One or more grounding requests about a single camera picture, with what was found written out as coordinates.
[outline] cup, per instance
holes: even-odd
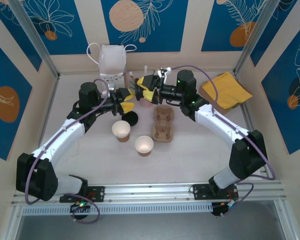
[[[130,138],[130,125],[126,121],[117,121],[112,126],[112,133],[119,142],[125,143]]]
[[[151,150],[154,148],[154,141],[151,137],[140,136],[136,139],[134,147],[138,151],[140,156],[147,157],[150,155]]]

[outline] floor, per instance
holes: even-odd
[[[16,240],[282,240],[273,202],[247,201],[224,218],[211,213],[102,215],[82,225],[70,216],[26,216]]]
[[[135,77],[144,75],[133,72]],[[216,77],[220,72],[209,72]],[[206,80],[200,72],[194,72],[197,88]],[[177,72],[168,76],[167,84],[176,84]],[[47,141],[63,124],[72,105],[79,99],[80,85],[90,82],[98,75],[62,75],[47,122],[43,141]],[[141,184],[205,182],[229,163],[231,150],[205,126],[184,116],[178,107],[173,107],[174,138],[170,143],[154,143],[152,153],[141,157],[135,150],[135,140],[142,135],[151,136],[155,121],[151,108],[142,108],[135,103],[134,111],[139,116],[131,128],[130,139],[120,143],[112,134],[112,125],[121,119],[107,113],[94,123],[62,157],[56,167],[57,174],[73,174],[83,177],[90,184]],[[226,115],[242,127],[245,121],[240,107]]]

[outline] cardboard cup holder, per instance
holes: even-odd
[[[153,140],[160,143],[170,143],[172,141],[174,128],[171,122],[174,117],[174,110],[170,106],[157,106],[154,109],[153,118],[156,123],[152,127]]]

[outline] black mounting bracket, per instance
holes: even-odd
[[[87,199],[90,199],[94,203],[103,203],[105,198],[105,187],[104,186],[88,186],[86,188],[86,194],[83,195]],[[81,200],[81,198],[63,195],[60,197],[60,203],[76,203],[77,201]]]
[[[194,200],[228,200],[232,199],[236,201],[238,199],[238,190],[234,184],[229,185],[225,189],[219,190],[218,194],[215,195],[209,184],[194,184],[192,185],[193,191],[191,192],[194,195]]]

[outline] wall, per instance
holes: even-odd
[[[37,147],[56,83],[46,65],[38,67],[31,56],[25,55],[0,20],[0,85],[6,86],[0,88],[0,232],[7,226],[8,206],[16,189],[18,156]],[[4,91],[12,88],[17,94]]]
[[[291,97],[293,85],[300,85],[299,48],[300,0],[256,66],[249,59],[238,77],[254,96],[247,102],[254,127],[263,133],[269,160],[300,225],[300,94]]]
[[[60,72],[96,71],[88,43],[135,44],[128,69],[185,63],[232,69],[267,0],[23,0]],[[18,23],[0,0],[0,18],[14,36]],[[21,48],[25,45],[19,41]],[[91,48],[99,57],[99,49]]]

